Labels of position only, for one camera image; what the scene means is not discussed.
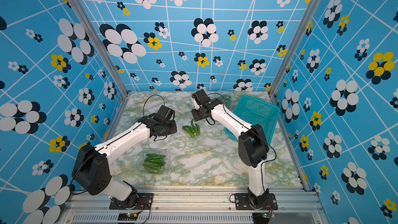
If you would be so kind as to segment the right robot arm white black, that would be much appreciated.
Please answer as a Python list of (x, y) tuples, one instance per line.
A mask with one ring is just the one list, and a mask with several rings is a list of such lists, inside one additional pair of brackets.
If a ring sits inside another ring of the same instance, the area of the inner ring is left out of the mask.
[(269, 194), (263, 172), (269, 145), (263, 128), (258, 124), (252, 125), (241, 120), (216, 100), (202, 105), (194, 103), (194, 105), (195, 109), (192, 110), (192, 115), (195, 121), (211, 118), (221, 123), (238, 139), (238, 155), (248, 167), (249, 201), (255, 209), (260, 209)]

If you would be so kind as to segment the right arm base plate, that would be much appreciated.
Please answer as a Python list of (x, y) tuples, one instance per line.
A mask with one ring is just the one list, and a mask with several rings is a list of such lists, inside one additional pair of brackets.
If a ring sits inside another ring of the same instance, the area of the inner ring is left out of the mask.
[(275, 211), (278, 204), (274, 194), (263, 194), (259, 197), (250, 194), (234, 194), (233, 202), (237, 210)]

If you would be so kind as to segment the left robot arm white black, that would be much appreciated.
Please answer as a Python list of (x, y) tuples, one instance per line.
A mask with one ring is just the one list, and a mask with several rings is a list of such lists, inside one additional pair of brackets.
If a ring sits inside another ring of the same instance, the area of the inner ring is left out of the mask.
[(92, 196), (107, 195), (119, 207), (133, 208), (138, 201), (137, 190), (128, 182), (111, 176), (110, 165), (138, 143), (152, 136), (166, 137), (176, 132), (175, 120), (145, 116), (106, 142), (82, 147), (72, 170), (72, 179)]

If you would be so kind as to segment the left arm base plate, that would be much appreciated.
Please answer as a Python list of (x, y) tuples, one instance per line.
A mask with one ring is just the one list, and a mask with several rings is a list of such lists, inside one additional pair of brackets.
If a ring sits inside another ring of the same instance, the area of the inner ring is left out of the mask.
[(138, 193), (134, 201), (132, 203), (126, 204), (125, 202), (121, 202), (119, 200), (111, 199), (111, 203), (109, 209), (117, 209), (117, 210), (149, 210), (151, 209), (153, 203), (153, 193)]

